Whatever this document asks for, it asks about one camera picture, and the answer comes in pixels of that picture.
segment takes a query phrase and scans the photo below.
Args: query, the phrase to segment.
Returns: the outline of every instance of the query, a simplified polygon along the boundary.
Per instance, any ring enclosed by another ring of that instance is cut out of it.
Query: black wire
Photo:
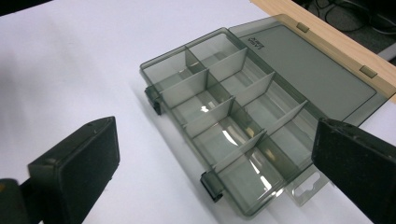
[[[326,8],[326,7],[331,6],[331,5],[333,4],[333,2],[334,2],[334,1],[328,0],[328,1],[327,1],[327,5],[323,7],[323,6],[321,6],[321,5],[319,4],[318,0],[315,0],[315,5],[316,5],[316,7],[319,8],[319,9],[324,9],[324,8]]]
[[[321,9],[327,9],[330,7],[330,9],[328,9],[326,11],[326,13],[324,14],[324,19],[328,24],[330,24],[330,26],[334,27],[335,29],[341,31],[341,32],[345,32],[345,33],[349,33],[349,32],[355,32],[358,31],[360,29],[362,29],[363,27],[369,25],[371,26],[374,30],[376,30],[377,32],[379,32],[380,34],[383,35],[395,35],[394,32],[387,32],[387,30],[392,30],[392,29],[396,29],[396,25],[391,25],[391,26],[385,26],[385,27],[381,27],[381,26],[377,26],[375,24],[372,23],[372,17],[373,15],[370,14],[370,12],[363,12],[361,10],[359,10],[357,7],[349,4],[348,2],[343,2],[343,3],[336,3],[336,0],[327,0],[327,4],[325,6],[321,6],[318,2],[318,0],[315,0],[315,3],[313,4],[315,9],[318,12],[318,17],[320,18],[320,10]],[[335,9],[335,8],[342,8],[345,10],[348,10],[349,12],[353,13],[355,18],[357,18],[359,21],[362,22],[362,25],[355,28],[355,29],[351,29],[351,30],[344,30],[341,28],[336,27],[335,25],[331,24],[329,22],[329,14]]]
[[[362,21],[362,25],[359,26],[359,27],[357,27],[357,28],[355,28],[355,29],[351,29],[351,30],[344,30],[344,29],[341,29],[341,28],[339,28],[339,27],[336,27],[335,25],[332,25],[332,24],[329,22],[328,16],[329,16],[329,14],[330,14],[335,8],[338,8],[338,7],[352,12],[352,13],[355,15],[355,17],[358,18],[358,20]],[[324,15],[324,20],[325,20],[328,24],[332,25],[332,27],[335,27],[337,30],[339,30],[339,31],[341,31],[341,32],[345,32],[345,33],[358,31],[358,30],[360,30],[361,28],[365,27],[366,25],[370,24],[370,23],[369,23],[369,19],[367,18],[367,15],[362,14],[362,13],[361,13],[359,10],[357,10],[355,7],[349,7],[348,5],[344,5],[344,6],[343,6],[343,4],[336,4],[336,3],[333,3],[333,4],[332,4],[332,7],[325,13],[325,15]]]

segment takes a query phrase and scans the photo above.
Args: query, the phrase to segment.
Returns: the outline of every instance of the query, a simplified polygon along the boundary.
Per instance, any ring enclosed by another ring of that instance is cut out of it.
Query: cable
[[[379,32],[379,33],[382,34],[382,35],[396,35],[396,31],[394,31],[394,32],[387,32],[387,30],[396,29],[396,24],[394,24],[393,21],[390,21],[390,20],[388,20],[388,19],[386,19],[386,18],[382,18],[382,19],[385,20],[385,21],[387,21],[388,23],[390,23],[391,26],[378,26],[378,25],[375,25],[375,24],[373,23],[373,17],[370,17],[369,23],[370,23],[370,25],[372,26],[372,28],[373,28],[375,31]]]
[[[319,9],[324,9],[324,8],[326,8],[326,7],[329,7],[329,6],[331,6],[333,3],[334,3],[334,1],[328,0],[328,1],[327,1],[327,5],[323,7],[323,6],[321,6],[321,5],[319,4],[318,0],[315,0],[315,5],[316,5],[316,7],[319,8]]]
[[[316,12],[318,13],[317,17],[320,18],[320,9],[319,9],[319,7],[317,6],[317,4],[313,4],[313,5],[310,5],[310,6],[314,6],[314,7],[315,7]]]
[[[334,25],[334,24],[331,24],[331,23],[329,22],[329,14],[330,14],[335,8],[341,8],[341,9],[344,9],[344,10],[346,10],[346,11],[351,12],[351,13],[355,16],[355,18],[357,18],[359,21],[361,21],[361,25],[358,26],[357,28],[354,28],[354,29],[345,30],[345,29],[342,29],[342,28],[340,28],[340,27],[337,27],[337,26]],[[343,5],[343,4],[336,4],[336,3],[333,3],[333,4],[332,4],[332,7],[325,13],[325,15],[324,15],[324,20],[325,20],[328,24],[330,24],[332,27],[336,28],[337,30],[339,30],[339,31],[341,31],[341,32],[345,32],[345,33],[358,31],[358,30],[360,30],[361,28],[363,28],[363,27],[365,27],[366,25],[369,24],[369,18],[367,18],[367,15],[364,14],[364,13],[362,13],[362,12],[361,12],[360,10],[358,10],[357,8],[350,6],[349,4]]]

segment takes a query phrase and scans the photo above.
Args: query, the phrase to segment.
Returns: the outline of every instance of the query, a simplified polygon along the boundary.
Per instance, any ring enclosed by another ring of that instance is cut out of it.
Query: compartment divider
[[[234,97],[221,103],[216,108],[203,114],[198,119],[195,119],[186,125],[184,129],[190,138],[194,138],[198,134],[202,133],[212,125],[218,123],[222,119],[225,119],[229,115],[230,108],[233,105]]]
[[[284,115],[282,118],[280,118],[273,126],[269,127],[266,129],[267,134],[271,135],[272,133],[276,132],[279,128],[287,124],[289,121],[291,121],[304,107],[304,105],[308,103],[307,100],[302,102],[300,105],[294,107],[289,113]]]
[[[238,102],[233,102],[230,117],[239,124],[245,134],[252,138],[262,131],[262,127],[249,115],[244,107]]]
[[[244,91],[238,93],[235,96],[236,102],[240,104],[241,106],[245,106],[251,101],[255,100],[259,96],[265,94],[271,85],[271,82],[273,80],[273,77],[275,75],[275,72],[272,72],[266,77],[261,78],[259,81],[253,83],[250,85],[247,89]]]
[[[231,94],[216,80],[210,72],[207,72],[206,90],[218,101],[224,102]]]
[[[219,81],[239,72],[245,63],[248,49],[241,49],[236,53],[224,58],[223,60],[209,67],[210,73]]]
[[[168,107],[173,108],[204,91],[206,89],[207,71],[207,69],[201,71],[162,91],[161,96]]]
[[[185,47],[185,60],[186,64],[189,64],[188,68],[193,74],[196,74],[205,69],[205,66],[199,61],[197,57],[191,52],[191,50]]]
[[[265,136],[265,132],[261,131],[253,138],[250,138],[244,145],[242,145],[237,150],[232,152],[230,155],[228,155],[222,161],[219,161],[217,164],[214,164],[212,166],[213,170],[216,173],[221,172],[223,169],[225,169],[231,163],[236,161],[239,157],[243,156],[246,152],[248,152],[249,150],[254,148],[256,146],[256,143],[260,142],[260,140],[262,139],[263,136]]]

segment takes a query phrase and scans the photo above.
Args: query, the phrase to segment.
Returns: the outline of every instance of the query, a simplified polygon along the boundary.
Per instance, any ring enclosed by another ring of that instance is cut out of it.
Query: white surface
[[[120,167],[84,223],[370,223],[330,184],[302,208],[282,194],[251,220],[225,199],[212,203],[199,182],[205,169],[149,107],[141,63],[265,17],[246,0],[57,0],[0,17],[0,178],[22,183],[29,162],[84,123],[115,116]],[[362,127],[396,145],[395,114],[387,103]]]

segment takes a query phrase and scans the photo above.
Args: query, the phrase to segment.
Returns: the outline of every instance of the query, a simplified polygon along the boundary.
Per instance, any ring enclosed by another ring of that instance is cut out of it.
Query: clear plastic tray
[[[358,125],[394,93],[299,26],[281,15],[222,28],[141,65],[150,101],[211,167],[208,191],[228,193],[245,216],[284,189],[303,204],[327,183],[320,174],[294,195],[319,173],[310,158],[319,118]]]

